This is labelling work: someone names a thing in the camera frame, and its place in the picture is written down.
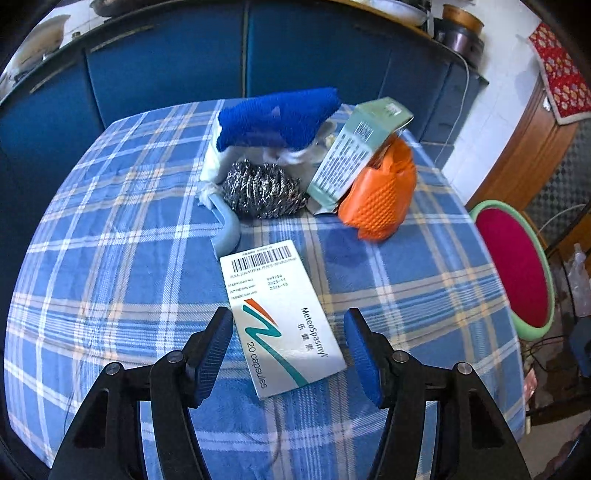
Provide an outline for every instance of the screw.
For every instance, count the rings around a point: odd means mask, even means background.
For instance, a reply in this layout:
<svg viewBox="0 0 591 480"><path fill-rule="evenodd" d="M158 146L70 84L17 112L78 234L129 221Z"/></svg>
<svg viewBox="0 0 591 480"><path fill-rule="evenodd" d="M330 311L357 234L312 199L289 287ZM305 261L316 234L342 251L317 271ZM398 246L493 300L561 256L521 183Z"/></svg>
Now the screw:
<svg viewBox="0 0 591 480"><path fill-rule="evenodd" d="M106 366L105 373L107 375L115 375L120 369L121 366L118 363L113 362L112 364Z"/></svg>
<svg viewBox="0 0 591 480"><path fill-rule="evenodd" d="M166 356L166 359L172 364L180 362L183 358L184 355L181 350L173 350Z"/></svg>
<svg viewBox="0 0 591 480"><path fill-rule="evenodd" d="M404 350L396 350L392 354L392 358L395 362L398 362L399 364L405 364L406 362L408 362L409 356Z"/></svg>
<svg viewBox="0 0 591 480"><path fill-rule="evenodd" d="M472 367L467 363L460 363L457 365L457 371L459 371L462 375L470 375L472 373Z"/></svg>

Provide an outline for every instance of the cardboard box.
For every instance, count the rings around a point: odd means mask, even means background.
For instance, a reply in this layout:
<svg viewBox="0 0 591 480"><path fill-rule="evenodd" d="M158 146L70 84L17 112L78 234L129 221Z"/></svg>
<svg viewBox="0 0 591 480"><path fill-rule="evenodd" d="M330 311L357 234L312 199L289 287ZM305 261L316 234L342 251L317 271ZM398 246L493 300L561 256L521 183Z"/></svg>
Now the cardboard box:
<svg viewBox="0 0 591 480"><path fill-rule="evenodd" d="M313 199L310 211L335 212L339 200L383 143L412 119L412 113L390 97L355 107L307 189Z"/></svg>

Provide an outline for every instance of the red stool seat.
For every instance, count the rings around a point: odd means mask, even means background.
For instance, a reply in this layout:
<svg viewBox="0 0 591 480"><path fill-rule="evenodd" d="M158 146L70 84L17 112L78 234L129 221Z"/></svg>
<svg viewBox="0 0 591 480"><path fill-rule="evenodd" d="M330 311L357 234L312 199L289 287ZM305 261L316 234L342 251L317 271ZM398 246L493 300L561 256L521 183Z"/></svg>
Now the red stool seat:
<svg viewBox="0 0 591 480"><path fill-rule="evenodd" d="M548 322L549 292L544 267L525 229L509 213L486 208L476 227L491 253L511 310L532 327Z"/></svg>

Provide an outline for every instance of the light blue brush handle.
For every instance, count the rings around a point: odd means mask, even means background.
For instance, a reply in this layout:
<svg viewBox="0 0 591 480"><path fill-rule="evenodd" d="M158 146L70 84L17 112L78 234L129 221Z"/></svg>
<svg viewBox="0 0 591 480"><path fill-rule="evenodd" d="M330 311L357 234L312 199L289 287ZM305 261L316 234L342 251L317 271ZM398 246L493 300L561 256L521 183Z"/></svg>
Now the light blue brush handle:
<svg viewBox="0 0 591 480"><path fill-rule="evenodd" d="M212 238L213 251L216 258L225 257L234 251L240 241L240 221L219 194L212 193L209 199L215 207L213 214L223 225L223 230Z"/></svg>

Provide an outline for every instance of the plaid tablecloth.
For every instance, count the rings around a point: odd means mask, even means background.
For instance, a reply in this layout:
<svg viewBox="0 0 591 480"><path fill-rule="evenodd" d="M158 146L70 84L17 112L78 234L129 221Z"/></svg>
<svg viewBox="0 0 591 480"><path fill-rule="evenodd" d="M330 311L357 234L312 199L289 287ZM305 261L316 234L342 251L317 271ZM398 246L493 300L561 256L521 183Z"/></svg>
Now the plaid tablecloth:
<svg viewBox="0 0 591 480"><path fill-rule="evenodd" d="M150 364L228 305L210 243L221 227L199 205L197 181L212 118L237 101L113 123L47 209L12 298L4 363L12 428L48 465L105 364ZM350 112L335 114L339 127ZM342 328L350 307L425 364L474 365L521 436L521 358L500 280L453 190L412 135L404 138L418 185L389 240L359 241L335 216L242 224L238 250L294 241L349 368L259 401L234 333L211 397L192 411L213 480L366 478L386 412L351 367ZM141 415L148 474L159 478L149 405ZM435 419L431 404L424 477Z"/></svg>

